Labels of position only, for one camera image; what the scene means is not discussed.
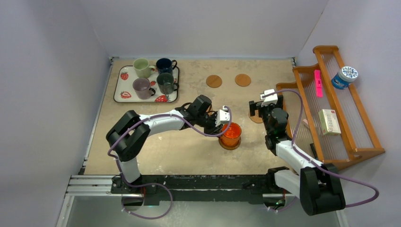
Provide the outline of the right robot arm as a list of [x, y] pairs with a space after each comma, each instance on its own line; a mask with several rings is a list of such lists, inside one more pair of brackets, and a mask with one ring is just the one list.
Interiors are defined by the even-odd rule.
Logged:
[[288, 113], [283, 110], [282, 101], [280, 95], [270, 104], [249, 102], [250, 116], [258, 115], [263, 121], [267, 149], [291, 167], [270, 169], [268, 173], [272, 176], [265, 180], [266, 188], [270, 192], [285, 189], [294, 194], [309, 216], [344, 209], [346, 203], [340, 179], [327, 174], [327, 171], [338, 173], [336, 166], [313, 159], [293, 143], [287, 133]]

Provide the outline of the light wooden coaster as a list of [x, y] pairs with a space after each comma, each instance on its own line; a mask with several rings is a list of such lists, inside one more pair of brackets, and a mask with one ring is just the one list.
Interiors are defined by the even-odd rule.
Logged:
[[218, 75], [210, 75], [206, 78], [206, 84], [211, 88], [218, 88], [222, 85], [222, 79]]
[[247, 74], [238, 74], [235, 77], [235, 83], [241, 87], [247, 87], [251, 84], [252, 80]]

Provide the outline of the purple mug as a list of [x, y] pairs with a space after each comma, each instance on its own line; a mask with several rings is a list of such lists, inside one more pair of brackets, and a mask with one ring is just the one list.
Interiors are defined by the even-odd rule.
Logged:
[[150, 81], [146, 78], [135, 79], [132, 86], [141, 100], [149, 99], [156, 94], [155, 89], [151, 87]]

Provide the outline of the dark brown wooden coaster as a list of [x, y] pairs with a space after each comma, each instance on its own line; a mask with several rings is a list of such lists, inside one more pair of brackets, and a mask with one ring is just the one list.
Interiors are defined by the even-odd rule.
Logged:
[[223, 141], [222, 141], [221, 138], [219, 138], [218, 141], [219, 141], [219, 144], [220, 144], [220, 146], [221, 146], [222, 148], [224, 148], [224, 149], [226, 149], [226, 150], [234, 150], [234, 149], [237, 149], [237, 148], [240, 146], [242, 139], [240, 138], [240, 139], [238, 140], [238, 142], [237, 142], [234, 146], [227, 146], [227, 145], [225, 145], [225, 144], [223, 143]]

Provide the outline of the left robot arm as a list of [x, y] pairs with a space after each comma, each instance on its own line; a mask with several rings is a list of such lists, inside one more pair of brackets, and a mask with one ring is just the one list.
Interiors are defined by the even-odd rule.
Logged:
[[224, 124], [231, 124], [229, 107], [213, 111], [212, 101], [204, 95], [166, 113], [146, 115], [127, 111], [106, 134], [110, 145], [107, 154], [114, 158], [119, 170], [118, 176], [112, 178], [111, 192], [128, 194], [145, 192], [147, 188], [167, 188], [158, 182], [143, 180], [139, 171], [137, 156], [148, 137], [188, 128], [206, 137], [221, 137], [225, 132]]

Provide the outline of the orange mug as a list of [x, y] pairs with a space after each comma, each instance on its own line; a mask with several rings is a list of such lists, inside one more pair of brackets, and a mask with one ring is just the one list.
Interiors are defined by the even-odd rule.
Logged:
[[221, 131], [226, 130], [225, 133], [220, 137], [223, 143], [227, 146], [234, 146], [238, 140], [241, 138], [242, 129], [240, 125], [237, 123], [232, 122], [231, 125], [228, 127], [228, 124], [224, 124]]

